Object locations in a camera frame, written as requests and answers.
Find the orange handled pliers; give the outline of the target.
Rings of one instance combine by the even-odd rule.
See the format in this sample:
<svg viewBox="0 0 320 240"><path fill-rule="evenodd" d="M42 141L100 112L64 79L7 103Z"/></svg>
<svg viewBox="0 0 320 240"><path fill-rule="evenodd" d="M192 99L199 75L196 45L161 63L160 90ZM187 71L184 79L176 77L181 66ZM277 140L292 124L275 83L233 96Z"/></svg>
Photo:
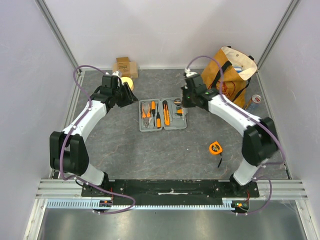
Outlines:
<svg viewBox="0 0 320 240"><path fill-rule="evenodd" d="M151 105L149 102L142 102L141 115L143 126L148 129L150 127L151 122Z"/></svg>

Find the orange screwdriver thin shaft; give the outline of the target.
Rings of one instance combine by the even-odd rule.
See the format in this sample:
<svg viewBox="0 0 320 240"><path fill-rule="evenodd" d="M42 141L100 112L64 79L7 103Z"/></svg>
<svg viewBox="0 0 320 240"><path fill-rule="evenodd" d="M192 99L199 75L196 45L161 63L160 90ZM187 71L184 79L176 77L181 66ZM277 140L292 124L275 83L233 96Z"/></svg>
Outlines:
<svg viewBox="0 0 320 240"><path fill-rule="evenodd" d="M153 119L153 126L155 126L155 114L156 114L156 102L151 102L151 113L152 113L152 119Z"/></svg>

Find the orange utility knife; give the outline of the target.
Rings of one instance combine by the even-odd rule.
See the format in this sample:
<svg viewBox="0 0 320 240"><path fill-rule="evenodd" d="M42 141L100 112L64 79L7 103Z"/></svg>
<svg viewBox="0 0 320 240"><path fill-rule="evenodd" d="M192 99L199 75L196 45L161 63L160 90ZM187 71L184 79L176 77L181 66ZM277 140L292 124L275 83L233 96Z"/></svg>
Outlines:
<svg viewBox="0 0 320 240"><path fill-rule="evenodd" d="M169 107L168 107L168 102L164 100L162 102L163 106L163 114L164 114L164 123L166 126L170 125L170 112L169 112Z"/></svg>

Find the grey plastic tool case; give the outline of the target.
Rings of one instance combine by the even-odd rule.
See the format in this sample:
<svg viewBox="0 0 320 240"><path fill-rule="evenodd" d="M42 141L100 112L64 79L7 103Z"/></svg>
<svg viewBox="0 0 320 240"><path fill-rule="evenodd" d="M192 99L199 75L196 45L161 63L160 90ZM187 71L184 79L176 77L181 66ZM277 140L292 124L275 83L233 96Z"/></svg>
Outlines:
<svg viewBox="0 0 320 240"><path fill-rule="evenodd" d="M163 99L153 98L153 99L140 100L138 102L138 106L139 106L139 130L141 132L159 132L162 129L167 130L167 131L186 129L187 128L186 114L187 114L188 110L186 108L182 107L182 104L181 104L180 106L184 110L184 116L180 117L180 116L175 115L176 107L177 107L177 105L174 104L174 100L175 99L181 99L181 98L179 98L179 97L167 97L167 98L163 98ZM151 106L151 102L152 101L155 101L155 126L154 126L154 122L153 122L152 107L151 107L151 121L150 121L150 124L149 124L149 128L145 128L143 126L143 119L142 119L142 102L150 103L150 106ZM167 104L168 104L169 117L170 117L170 125L169 126L165 125L163 101L167 101ZM161 118L161 125L162 125L162 128L160 128L160 129L157 128L157 124L156 124L157 104L158 104L158 109L159 109L160 118Z"/></svg>

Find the orange screwdriver thick shaft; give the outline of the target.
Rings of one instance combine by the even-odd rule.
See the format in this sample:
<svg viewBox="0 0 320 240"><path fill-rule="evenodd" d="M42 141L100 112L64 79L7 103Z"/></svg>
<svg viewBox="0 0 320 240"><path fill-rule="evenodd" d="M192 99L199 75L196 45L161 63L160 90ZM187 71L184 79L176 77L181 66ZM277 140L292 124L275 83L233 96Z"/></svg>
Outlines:
<svg viewBox="0 0 320 240"><path fill-rule="evenodd" d="M161 115L159 112L159 104L158 103L156 104L156 127L158 129L162 128Z"/></svg>

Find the orange tape measure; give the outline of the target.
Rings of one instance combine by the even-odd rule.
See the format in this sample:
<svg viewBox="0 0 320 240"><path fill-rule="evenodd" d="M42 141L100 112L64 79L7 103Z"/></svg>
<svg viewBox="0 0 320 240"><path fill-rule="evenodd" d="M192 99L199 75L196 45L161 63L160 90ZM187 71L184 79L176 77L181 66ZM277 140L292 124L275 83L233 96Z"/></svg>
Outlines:
<svg viewBox="0 0 320 240"><path fill-rule="evenodd" d="M219 168L222 163L222 153L223 153L223 148L221 147L220 143L218 141L211 143L209 146L209 152L214 156L220 156L220 160L217 166Z"/></svg>

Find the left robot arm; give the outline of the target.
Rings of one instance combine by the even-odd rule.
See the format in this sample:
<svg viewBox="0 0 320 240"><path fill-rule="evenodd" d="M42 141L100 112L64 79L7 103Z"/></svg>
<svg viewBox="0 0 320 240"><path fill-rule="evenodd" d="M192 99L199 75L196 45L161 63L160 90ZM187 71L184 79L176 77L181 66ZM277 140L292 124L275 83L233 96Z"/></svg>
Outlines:
<svg viewBox="0 0 320 240"><path fill-rule="evenodd" d="M102 76L101 85L89 97L85 108L62 131L54 131L49 137L50 167L60 171L60 176L71 174L92 184L98 196L110 191L108 174L90 164L86 140L96 124L117 105L120 108L137 102L127 82L121 80L119 71Z"/></svg>

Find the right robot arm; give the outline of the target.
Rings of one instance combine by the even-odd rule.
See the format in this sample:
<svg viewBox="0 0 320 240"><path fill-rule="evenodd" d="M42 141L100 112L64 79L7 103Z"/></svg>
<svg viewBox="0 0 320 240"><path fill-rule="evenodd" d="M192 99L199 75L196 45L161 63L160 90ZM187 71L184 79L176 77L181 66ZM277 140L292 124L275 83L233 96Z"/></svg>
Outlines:
<svg viewBox="0 0 320 240"><path fill-rule="evenodd" d="M235 197L247 191L261 164L270 159L279 149L274 121L264 119L232 103L216 89L207 89L200 74L184 74L182 105L185 108L199 107L226 121L242 136L243 159L230 176L229 191Z"/></svg>

